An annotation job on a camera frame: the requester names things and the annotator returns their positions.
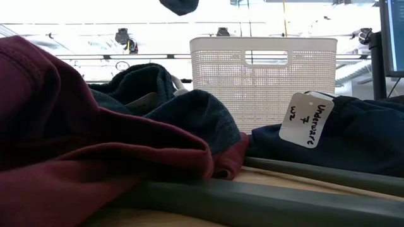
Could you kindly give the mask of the white plastic laundry basket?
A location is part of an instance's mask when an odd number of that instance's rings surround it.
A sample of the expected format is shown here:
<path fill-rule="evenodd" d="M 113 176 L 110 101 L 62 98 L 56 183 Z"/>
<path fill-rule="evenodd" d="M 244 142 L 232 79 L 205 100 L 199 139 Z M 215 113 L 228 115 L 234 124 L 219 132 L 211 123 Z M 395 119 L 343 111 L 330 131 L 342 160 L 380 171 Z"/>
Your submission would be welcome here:
<path fill-rule="evenodd" d="M 334 93 L 334 38 L 198 37 L 193 87 L 219 99 L 240 131 L 280 124 L 294 93 Z"/>

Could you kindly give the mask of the blue cloth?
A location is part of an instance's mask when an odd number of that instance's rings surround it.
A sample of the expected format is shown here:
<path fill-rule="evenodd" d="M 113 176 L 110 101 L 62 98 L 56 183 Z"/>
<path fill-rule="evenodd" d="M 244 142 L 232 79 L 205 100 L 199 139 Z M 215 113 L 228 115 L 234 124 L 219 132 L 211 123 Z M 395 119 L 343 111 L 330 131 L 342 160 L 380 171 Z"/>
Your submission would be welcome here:
<path fill-rule="evenodd" d="M 160 3 L 178 16 L 184 16 L 196 10 L 199 0 L 159 0 Z"/>

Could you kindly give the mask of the maroon cloth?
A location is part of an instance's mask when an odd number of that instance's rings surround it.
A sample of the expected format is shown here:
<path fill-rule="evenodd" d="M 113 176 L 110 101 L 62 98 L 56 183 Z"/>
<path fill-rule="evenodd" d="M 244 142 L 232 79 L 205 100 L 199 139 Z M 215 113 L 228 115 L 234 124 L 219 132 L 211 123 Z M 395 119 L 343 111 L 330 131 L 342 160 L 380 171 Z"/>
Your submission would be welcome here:
<path fill-rule="evenodd" d="M 148 177 L 231 180 L 240 135 L 212 154 L 174 125 L 99 106 L 74 68 L 0 38 L 0 227 L 77 227 Z"/>

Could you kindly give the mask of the navy underwear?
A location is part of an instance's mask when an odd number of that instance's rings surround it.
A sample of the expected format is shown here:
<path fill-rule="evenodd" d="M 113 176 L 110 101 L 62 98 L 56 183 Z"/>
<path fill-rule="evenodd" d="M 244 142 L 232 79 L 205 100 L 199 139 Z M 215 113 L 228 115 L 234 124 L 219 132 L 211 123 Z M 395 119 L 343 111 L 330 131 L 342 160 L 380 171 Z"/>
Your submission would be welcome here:
<path fill-rule="evenodd" d="M 316 148 L 286 142 L 269 125 L 249 135 L 247 156 L 404 178 L 404 95 L 333 101 Z"/>

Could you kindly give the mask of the white tag loop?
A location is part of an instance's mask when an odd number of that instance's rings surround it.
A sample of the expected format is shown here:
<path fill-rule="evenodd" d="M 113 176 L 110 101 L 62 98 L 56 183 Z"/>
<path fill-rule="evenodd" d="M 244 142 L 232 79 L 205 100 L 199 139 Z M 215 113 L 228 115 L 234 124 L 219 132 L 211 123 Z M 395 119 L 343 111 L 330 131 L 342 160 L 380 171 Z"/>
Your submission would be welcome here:
<path fill-rule="evenodd" d="M 181 80 L 174 75 L 171 76 L 171 80 L 176 87 L 176 90 L 174 91 L 175 96 L 183 95 L 188 92 L 188 90 L 184 87 L 183 83 Z"/>

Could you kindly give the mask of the black aluminium table frame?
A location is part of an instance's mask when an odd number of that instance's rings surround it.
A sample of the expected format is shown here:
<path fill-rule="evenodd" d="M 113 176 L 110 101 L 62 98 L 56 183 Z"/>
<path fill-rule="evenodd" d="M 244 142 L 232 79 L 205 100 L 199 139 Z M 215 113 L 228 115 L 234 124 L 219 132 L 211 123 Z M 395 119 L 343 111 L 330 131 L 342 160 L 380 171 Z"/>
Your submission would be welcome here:
<path fill-rule="evenodd" d="M 104 55 L 56 55 L 62 60 L 111 60 L 111 59 L 190 59 L 190 54 L 134 54 L 134 55 L 119 55 L 119 54 L 104 54 Z M 337 54 L 337 60 L 358 61 L 370 59 L 370 55 L 347 55 Z"/>

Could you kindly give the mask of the white handwritten paper tag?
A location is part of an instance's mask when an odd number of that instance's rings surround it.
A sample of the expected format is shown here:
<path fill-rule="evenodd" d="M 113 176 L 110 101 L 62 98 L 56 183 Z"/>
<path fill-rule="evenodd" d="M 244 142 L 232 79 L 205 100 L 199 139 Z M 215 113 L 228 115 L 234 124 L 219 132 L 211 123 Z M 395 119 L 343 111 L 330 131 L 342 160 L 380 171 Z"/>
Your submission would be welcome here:
<path fill-rule="evenodd" d="M 317 147 L 334 98 L 318 91 L 293 94 L 279 131 L 280 139 L 309 149 Z"/>

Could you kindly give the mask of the black monitor stand pole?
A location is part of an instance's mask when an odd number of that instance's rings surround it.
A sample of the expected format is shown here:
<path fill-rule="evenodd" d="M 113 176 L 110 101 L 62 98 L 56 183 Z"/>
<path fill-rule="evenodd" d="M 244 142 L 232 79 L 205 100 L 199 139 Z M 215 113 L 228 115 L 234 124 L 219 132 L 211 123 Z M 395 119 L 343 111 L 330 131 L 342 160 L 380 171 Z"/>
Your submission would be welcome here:
<path fill-rule="evenodd" d="M 369 50 L 371 52 L 373 96 L 375 100 L 384 99 L 387 94 L 381 32 L 370 35 Z"/>

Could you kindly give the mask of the blue striped shirt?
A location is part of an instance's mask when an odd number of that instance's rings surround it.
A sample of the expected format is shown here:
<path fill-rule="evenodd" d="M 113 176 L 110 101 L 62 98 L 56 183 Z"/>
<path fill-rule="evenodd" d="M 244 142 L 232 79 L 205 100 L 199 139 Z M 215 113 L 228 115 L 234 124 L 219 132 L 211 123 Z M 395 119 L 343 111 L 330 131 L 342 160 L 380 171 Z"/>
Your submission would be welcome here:
<path fill-rule="evenodd" d="M 203 90 L 175 96 L 171 74 L 159 64 L 131 66 L 108 83 L 88 87 L 99 106 L 174 125 L 203 139 L 212 154 L 224 152 L 241 139 L 222 102 Z"/>

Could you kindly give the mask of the computer monitor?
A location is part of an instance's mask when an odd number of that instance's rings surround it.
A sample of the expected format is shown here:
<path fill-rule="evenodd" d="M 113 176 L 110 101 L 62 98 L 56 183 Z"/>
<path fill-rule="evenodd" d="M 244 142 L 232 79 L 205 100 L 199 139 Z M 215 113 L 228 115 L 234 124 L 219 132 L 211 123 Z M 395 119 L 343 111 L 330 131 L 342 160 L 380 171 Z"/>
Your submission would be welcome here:
<path fill-rule="evenodd" d="M 404 0 L 379 0 L 384 73 L 404 77 Z"/>

